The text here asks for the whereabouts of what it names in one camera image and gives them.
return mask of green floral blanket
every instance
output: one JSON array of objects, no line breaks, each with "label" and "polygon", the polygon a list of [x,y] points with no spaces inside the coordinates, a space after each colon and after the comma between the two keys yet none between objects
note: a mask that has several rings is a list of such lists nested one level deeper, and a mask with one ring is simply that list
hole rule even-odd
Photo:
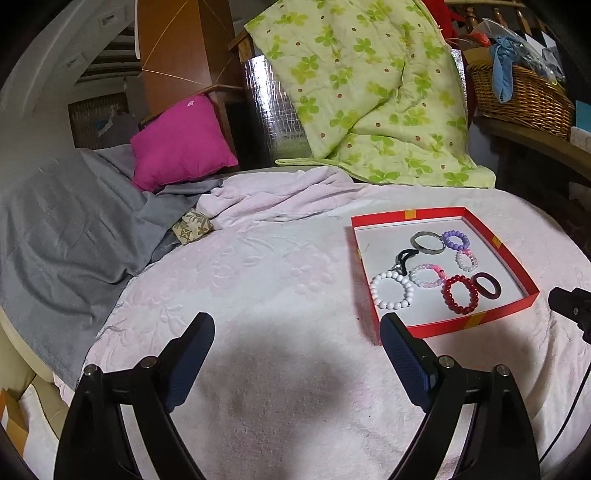
[{"label": "green floral blanket", "polygon": [[288,93],[313,158],[371,183],[493,187],[466,154],[449,46],[420,0],[284,0],[246,25]]}]

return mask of pink pillow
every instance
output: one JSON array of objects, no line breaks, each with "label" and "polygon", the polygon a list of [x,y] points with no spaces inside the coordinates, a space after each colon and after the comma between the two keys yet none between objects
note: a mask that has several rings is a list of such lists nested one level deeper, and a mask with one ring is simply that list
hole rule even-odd
[{"label": "pink pillow", "polygon": [[238,165],[213,105],[203,95],[185,98],[166,110],[134,135],[131,147],[135,154],[133,184],[149,192]]}]

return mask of dark red bangle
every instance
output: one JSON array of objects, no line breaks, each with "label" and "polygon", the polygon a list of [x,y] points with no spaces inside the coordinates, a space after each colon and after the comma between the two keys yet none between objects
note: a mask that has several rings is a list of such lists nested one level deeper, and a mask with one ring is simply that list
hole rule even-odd
[{"label": "dark red bangle", "polygon": [[[486,288],[484,288],[482,285],[480,285],[477,282],[477,280],[479,278],[485,278],[489,282],[491,282],[492,283],[492,286],[495,288],[495,292],[494,293],[491,293]],[[490,273],[478,272],[476,275],[474,275],[472,277],[472,283],[474,284],[474,286],[478,290],[478,293],[480,293],[480,295],[482,295],[483,297],[486,297],[487,299],[496,300],[497,298],[499,298],[501,296],[501,284]]]},{"label": "dark red bangle", "polygon": [[[452,285],[456,282],[463,283],[464,286],[470,291],[470,304],[467,307],[460,307],[453,299],[452,292],[450,291]],[[470,312],[474,312],[478,307],[478,290],[469,278],[464,275],[454,275],[452,278],[447,278],[443,282],[443,299],[450,310],[456,313],[467,315]]]}]

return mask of gray blanket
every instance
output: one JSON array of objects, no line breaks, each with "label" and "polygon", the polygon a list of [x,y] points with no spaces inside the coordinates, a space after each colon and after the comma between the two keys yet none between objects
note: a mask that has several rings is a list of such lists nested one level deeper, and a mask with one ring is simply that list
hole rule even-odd
[{"label": "gray blanket", "polygon": [[128,145],[79,149],[0,192],[0,304],[71,388],[129,279],[174,248],[167,231],[220,185],[141,192],[133,161]]}]

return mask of white fleece blanket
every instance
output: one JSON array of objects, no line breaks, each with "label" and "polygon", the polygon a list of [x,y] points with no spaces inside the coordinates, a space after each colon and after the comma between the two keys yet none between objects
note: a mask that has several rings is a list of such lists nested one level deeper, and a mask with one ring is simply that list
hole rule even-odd
[{"label": "white fleece blanket", "polygon": [[197,210],[211,218],[217,230],[264,220],[286,222],[345,205],[365,187],[336,167],[246,173],[229,177],[222,187],[201,195]]},{"label": "white fleece blanket", "polygon": [[[371,306],[350,217],[371,212],[466,206],[505,242],[541,290],[535,304],[427,342],[467,368],[508,365],[540,453],[560,428],[591,361],[577,326],[546,300],[555,286],[591,288],[591,265],[574,243],[498,190],[363,186],[356,194],[315,216],[237,224],[177,248],[129,283],[90,350],[87,363],[105,371],[131,368],[158,355],[196,313],[214,317],[209,356],[172,413],[207,478],[383,480],[400,460],[423,412],[363,321]],[[590,402],[586,388],[543,472],[577,446]],[[453,472],[470,412],[465,407],[440,478]],[[132,416],[126,424],[142,474],[156,478]]]}]

